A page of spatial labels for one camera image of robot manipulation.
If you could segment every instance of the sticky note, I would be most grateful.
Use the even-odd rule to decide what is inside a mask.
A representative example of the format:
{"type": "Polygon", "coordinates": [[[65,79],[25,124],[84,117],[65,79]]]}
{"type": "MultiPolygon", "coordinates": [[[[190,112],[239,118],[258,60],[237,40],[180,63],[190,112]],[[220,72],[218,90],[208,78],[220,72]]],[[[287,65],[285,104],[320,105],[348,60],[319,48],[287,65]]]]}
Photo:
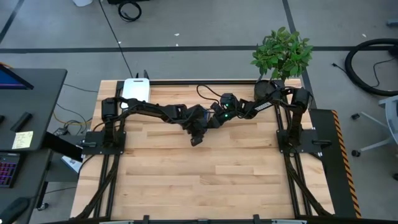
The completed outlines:
{"type": "Polygon", "coordinates": [[[21,133],[16,133],[14,143],[12,144],[12,149],[23,149],[30,147],[32,142],[33,131],[25,131],[21,133]]]}

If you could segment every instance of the concrete floor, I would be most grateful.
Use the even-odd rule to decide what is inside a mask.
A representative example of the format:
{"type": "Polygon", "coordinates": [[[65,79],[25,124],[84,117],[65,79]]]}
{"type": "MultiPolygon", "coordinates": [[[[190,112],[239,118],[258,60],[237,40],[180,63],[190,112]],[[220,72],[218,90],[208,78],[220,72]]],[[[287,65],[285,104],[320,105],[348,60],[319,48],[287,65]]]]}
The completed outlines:
{"type": "MultiPolygon", "coordinates": [[[[159,78],[257,78],[250,65],[251,50],[161,51],[153,47],[256,45],[271,29],[295,28],[315,46],[350,46],[375,38],[395,38],[397,28],[385,26],[398,17],[395,0],[151,0],[140,2],[142,17],[133,23],[120,20],[115,6],[104,1],[104,9],[122,47],[152,47],[148,52],[126,52],[133,73],[146,69],[151,79],[159,78]],[[290,6],[292,21],[286,16],[290,6]]],[[[0,1],[0,29],[17,5],[16,0],[0,1]]],[[[115,48],[117,43],[96,0],[76,7],[71,0],[25,0],[2,39],[2,49],[115,48]]],[[[343,67],[347,51],[318,51],[308,67],[308,77],[318,108],[337,110],[347,149],[359,149],[388,137],[366,119],[350,120],[365,111],[385,121],[378,107],[381,98],[354,86],[331,64],[343,67]]],[[[375,83],[372,65],[390,57],[386,52],[360,52],[353,67],[368,83],[375,83]]],[[[100,80],[129,78],[118,52],[0,54],[0,62],[19,68],[66,68],[66,83],[97,90],[100,80]]],[[[381,89],[396,90],[398,63],[377,67],[381,89]]],[[[64,87],[58,103],[81,113],[93,114],[96,95],[64,87]]],[[[79,117],[60,108],[63,120],[79,117]]],[[[60,123],[52,120],[49,131],[60,123]]],[[[349,157],[361,213],[364,218],[398,220],[398,172],[396,147],[387,146],[349,157]]],[[[54,183],[48,190],[75,185],[54,183]]],[[[69,217],[74,190],[46,195],[50,207],[34,212],[31,223],[65,220],[69,217]]]]}

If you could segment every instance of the butcher block tabletop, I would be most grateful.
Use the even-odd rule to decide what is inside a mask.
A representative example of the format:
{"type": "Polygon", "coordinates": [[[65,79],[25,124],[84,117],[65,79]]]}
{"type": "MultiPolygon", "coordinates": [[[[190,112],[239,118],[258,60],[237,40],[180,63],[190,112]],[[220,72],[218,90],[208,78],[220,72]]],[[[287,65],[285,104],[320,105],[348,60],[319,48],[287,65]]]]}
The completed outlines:
{"type": "MultiPolygon", "coordinates": [[[[91,128],[102,122],[101,100],[114,97],[116,84],[117,80],[101,82],[91,128]]],[[[285,84],[301,87],[299,79],[285,84]]],[[[253,100],[254,85],[208,86],[220,95],[233,93],[238,99],[253,100]]],[[[209,108],[212,101],[200,98],[196,87],[151,85],[150,102],[209,108]]],[[[219,98],[204,87],[199,91],[205,97],[219,98]]],[[[308,112],[302,125],[312,127],[308,112]]],[[[111,219],[142,220],[144,215],[150,215],[151,220],[251,219],[254,214],[294,218],[277,128],[271,107],[253,119],[233,118],[218,129],[208,130],[203,142],[192,147],[190,135],[177,124],[139,114],[129,116],[111,219]]],[[[333,213],[322,163],[308,154],[300,156],[308,189],[333,213]]],[[[97,155],[83,166],[71,217],[84,209],[98,189],[102,162],[103,156],[97,155]]],[[[304,214],[297,186],[296,191],[300,213],[304,214]]],[[[101,215],[105,214],[107,195],[105,192],[101,215]]]]}

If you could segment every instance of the computer screen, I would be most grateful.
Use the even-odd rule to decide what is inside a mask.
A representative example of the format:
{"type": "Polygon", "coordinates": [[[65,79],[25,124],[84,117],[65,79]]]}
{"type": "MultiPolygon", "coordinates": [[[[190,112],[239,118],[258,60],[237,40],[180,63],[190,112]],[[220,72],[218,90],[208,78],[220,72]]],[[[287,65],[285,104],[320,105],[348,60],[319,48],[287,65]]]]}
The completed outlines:
{"type": "Polygon", "coordinates": [[[33,86],[14,72],[0,65],[0,89],[26,90],[33,86]]]}

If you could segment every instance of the plant pot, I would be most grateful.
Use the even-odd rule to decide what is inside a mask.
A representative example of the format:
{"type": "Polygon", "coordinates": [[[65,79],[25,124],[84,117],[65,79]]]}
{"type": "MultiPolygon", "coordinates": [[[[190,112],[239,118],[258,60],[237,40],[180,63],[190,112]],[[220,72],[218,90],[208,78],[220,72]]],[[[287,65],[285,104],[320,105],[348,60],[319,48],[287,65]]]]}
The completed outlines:
{"type": "Polygon", "coordinates": [[[254,100],[260,100],[275,91],[269,80],[260,80],[254,85],[254,100]]]}

